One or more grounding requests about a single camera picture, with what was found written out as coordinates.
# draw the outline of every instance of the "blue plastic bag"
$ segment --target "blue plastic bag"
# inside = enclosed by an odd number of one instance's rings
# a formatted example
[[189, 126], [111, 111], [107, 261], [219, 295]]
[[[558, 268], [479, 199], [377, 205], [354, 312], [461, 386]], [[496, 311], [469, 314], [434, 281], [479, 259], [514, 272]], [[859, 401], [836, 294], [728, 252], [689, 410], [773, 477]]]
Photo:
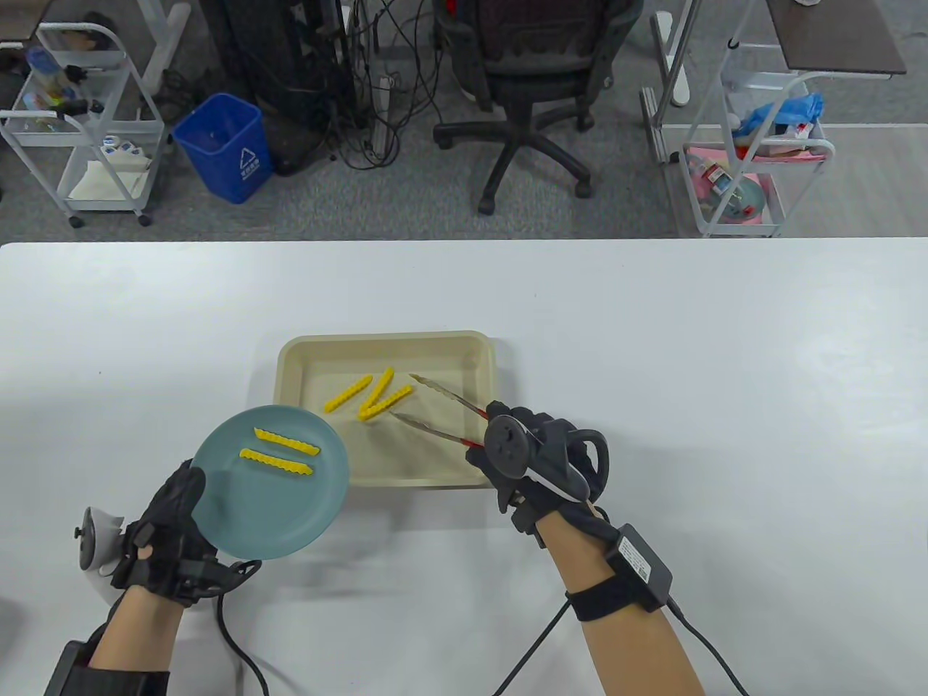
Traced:
[[[750, 116], [741, 122], [741, 128], [737, 131], [733, 131], [732, 135], [735, 137], [744, 137], [745, 135], [752, 134], [764, 124], [764, 119], [767, 118], [771, 109], [773, 109], [773, 104], [767, 104], [760, 109], [755, 109]], [[821, 118], [821, 114], [824, 110], [825, 99], [822, 98], [822, 95], [818, 92], [808, 97], [787, 99], [783, 102], [780, 112], [774, 116], [773, 123], [775, 125], [816, 123], [818, 119]]]

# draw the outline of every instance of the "black glove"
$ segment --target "black glove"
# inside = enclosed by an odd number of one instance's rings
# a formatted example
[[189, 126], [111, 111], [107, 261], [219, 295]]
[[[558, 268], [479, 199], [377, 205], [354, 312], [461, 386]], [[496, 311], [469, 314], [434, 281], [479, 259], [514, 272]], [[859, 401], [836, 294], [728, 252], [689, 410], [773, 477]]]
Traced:
[[[183, 577], [182, 562], [192, 563], [187, 570], [218, 563], [216, 548], [203, 538], [191, 517], [206, 487], [206, 475], [202, 469], [191, 467], [190, 461], [171, 474], [138, 521], [126, 527], [122, 559], [111, 580], [114, 587], [141, 585], [185, 606], [200, 598], [199, 593], [190, 591], [189, 582]], [[149, 546], [151, 556], [140, 560], [138, 550]]]
[[[547, 413], [533, 413], [522, 406], [510, 409], [498, 401], [486, 407], [486, 415], [490, 420], [498, 416], [512, 416], [541, 442], [544, 442], [546, 437], [543, 425], [554, 420]], [[571, 423], [567, 425], [571, 430], [575, 430]], [[535, 523], [555, 511], [560, 512], [567, 522], [587, 534], [607, 540], [612, 537], [614, 530], [609, 525], [609, 518], [602, 509], [596, 508], [603, 518], [599, 519], [585, 501], [579, 503], [570, 501], [528, 476], [510, 479], [500, 473], [482, 447], [471, 447], [466, 458], [470, 464], [483, 472], [483, 475], [496, 489], [499, 511], [506, 513], [509, 508], [515, 508], [512, 513], [512, 523], [516, 529], [523, 534], [533, 535], [542, 548], [544, 543], [535, 529]], [[602, 495], [605, 487], [606, 472], [593, 468], [584, 442], [577, 441], [568, 444], [567, 458], [589, 485], [589, 503], [595, 502]]]

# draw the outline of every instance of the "blue wastebasket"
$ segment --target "blue wastebasket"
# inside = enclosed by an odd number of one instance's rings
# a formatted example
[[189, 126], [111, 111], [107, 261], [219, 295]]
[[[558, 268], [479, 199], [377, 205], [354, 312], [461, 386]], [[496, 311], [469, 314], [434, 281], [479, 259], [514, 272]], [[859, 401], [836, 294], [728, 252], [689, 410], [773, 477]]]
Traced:
[[174, 128], [206, 187], [244, 203], [273, 173], [261, 110], [227, 94], [213, 95]]

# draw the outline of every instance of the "black office chair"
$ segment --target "black office chair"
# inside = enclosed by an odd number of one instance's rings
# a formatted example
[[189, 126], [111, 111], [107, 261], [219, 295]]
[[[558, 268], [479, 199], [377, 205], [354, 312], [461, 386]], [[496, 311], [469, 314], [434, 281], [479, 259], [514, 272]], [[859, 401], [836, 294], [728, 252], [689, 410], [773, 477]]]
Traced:
[[[577, 180], [577, 198], [592, 193], [589, 170], [540, 131], [575, 118], [583, 133], [612, 60], [641, 16], [644, 0], [432, 0], [461, 86], [483, 111], [497, 103], [504, 122], [436, 125], [432, 137], [450, 149], [457, 137], [501, 142], [502, 154], [477, 209], [492, 215], [496, 190], [516, 151], [527, 146], [548, 155]], [[532, 116], [539, 102], [573, 99], [570, 106]]]

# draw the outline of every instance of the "teal plate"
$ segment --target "teal plate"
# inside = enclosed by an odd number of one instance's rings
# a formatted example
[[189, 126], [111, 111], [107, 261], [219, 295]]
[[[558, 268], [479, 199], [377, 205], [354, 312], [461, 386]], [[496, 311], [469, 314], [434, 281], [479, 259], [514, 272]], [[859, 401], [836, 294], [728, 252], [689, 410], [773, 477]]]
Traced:
[[[259, 440], [259, 428], [309, 443], [322, 451], [309, 457]], [[313, 468], [300, 476], [242, 459], [253, 449]], [[206, 473], [206, 490], [193, 510], [200, 533], [236, 558], [276, 559], [299, 551], [326, 531], [348, 493], [348, 453], [326, 421], [292, 406], [259, 406], [233, 416], [206, 438], [193, 457]]]

